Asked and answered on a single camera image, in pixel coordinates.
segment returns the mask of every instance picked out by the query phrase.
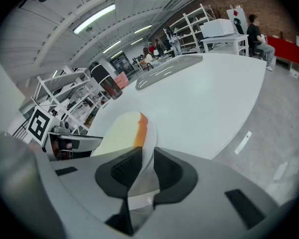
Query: man sitting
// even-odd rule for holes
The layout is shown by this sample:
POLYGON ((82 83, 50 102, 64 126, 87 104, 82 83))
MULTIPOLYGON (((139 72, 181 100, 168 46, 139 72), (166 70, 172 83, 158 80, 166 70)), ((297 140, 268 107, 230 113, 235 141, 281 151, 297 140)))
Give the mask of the man sitting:
POLYGON ((270 46, 266 44, 264 40, 261 39, 261 33, 259 29, 260 21, 258 20, 258 17, 256 15, 251 14, 249 16, 250 24, 247 29, 248 36, 248 43, 251 48, 254 48, 255 45, 257 45, 254 41, 261 42, 257 45, 257 49, 263 50, 265 54, 265 59, 267 61, 267 70, 272 71, 272 68, 270 67, 271 61, 275 55, 275 48, 273 46, 270 46))

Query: jeans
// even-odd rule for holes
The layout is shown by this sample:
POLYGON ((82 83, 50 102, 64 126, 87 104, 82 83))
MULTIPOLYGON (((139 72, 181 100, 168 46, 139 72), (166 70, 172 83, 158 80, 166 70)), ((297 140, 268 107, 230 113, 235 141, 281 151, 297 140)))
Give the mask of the jeans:
POLYGON ((172 45, 172 48, 174 50, 175 57, 178 56, 178 55, 181 55, 181 49, 180 49, 180 43, 179 42, 174 43, 172 45))
POLYGON ((257 49, 263 50, 265 54, 265 60, 267 61, 267 66, 270 66, 271 61, 275 55, 275 48, 265 43, 257 45, 257 49))

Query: white table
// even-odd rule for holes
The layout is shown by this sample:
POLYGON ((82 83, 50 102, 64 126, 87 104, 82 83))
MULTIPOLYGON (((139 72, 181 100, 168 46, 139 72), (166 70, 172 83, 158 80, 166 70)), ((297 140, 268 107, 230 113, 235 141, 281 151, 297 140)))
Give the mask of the white table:
POLYGON ((212 52, 212 53, 227 53, 227 54, 235 54, 239 55, 239 51, 245 50, 245 56, 249 56, 248 50, 248 35, 226 35, 221 37, 210 37, 207 39, 202 40, 205 48, 205 53, 212 52), (208 50, 208 43, 228 43, 220 46, 219 48, 208 50))
POLYGON ((154 122, 158 147, 215 157, 254 107, 266 62, 231 54, 191 56, 199 55, 202 62, 143 90, 135 89, 136 81, 128 85, 99 109, 88 135, 104 136, 119 115, 139 111, 154 122))

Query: black shirt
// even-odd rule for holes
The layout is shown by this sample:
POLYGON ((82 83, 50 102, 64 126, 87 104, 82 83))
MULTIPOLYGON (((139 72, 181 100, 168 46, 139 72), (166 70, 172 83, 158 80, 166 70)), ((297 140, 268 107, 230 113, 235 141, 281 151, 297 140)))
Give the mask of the black shirt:
POLYGON ((255 43, 254 41, 258 41, 257 35, 261 36, 259 27, 255 26, 254 24, 250 23, 247 29, 248 36, 248 44, 249 47, 253 48, 255 43))

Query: fluorescent light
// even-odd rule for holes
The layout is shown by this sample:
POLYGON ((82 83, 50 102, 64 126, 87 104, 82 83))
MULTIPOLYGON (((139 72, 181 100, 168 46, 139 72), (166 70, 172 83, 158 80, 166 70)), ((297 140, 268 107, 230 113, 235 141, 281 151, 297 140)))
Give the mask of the fluorescent light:
POLYGON ((137 42, 139 42, 139 41, 141 41, 141 40, 143 40, 143 38, 141 38, 141 39, 139 39, 139 40, 137 40, 137 41, 131 43, 131 45, 136 44, 137 42))
POLYGON ((121 40, 119 40, 118 42, 114 43, 112 46, 108 47, 105 51, 103 51, 103 53, 107 52, 109 49, 112 49, 115 45, 119 44, 121 42, 121 40))
POLYGON ((139 29, 139 30, 136 30, 136 31, 134 32, 134 34, 140 32, 140 31, 142 31, 142 30, 144 30, 144 29, 150 28, 151 26, 152 26, 152 25, 149 25, 149 26, 143 27, 143 28, 141 28, 141 29, 139 29))
POLYGON ((107 14, 110 11, 115 10, 115 4, 112 4, 103 10, 97 12, 96 14, 89 17, 86 21, 84 21, 81 25, 79 25, 76 29, 73 30, 74 33, 78 34, 81 32, 84 28, 86 28, 89 24, 91 24, 93 21, 97 20, 98 18, 102 17, 103 15, 107 14))
POLYGON ((116 53, 113 57, 111 57, 111 59, 114 58, 114 57, 116 57, 117 55, 121 54, 122 52, 123 52, 123 50, 121 50, 120 52, 116 53))

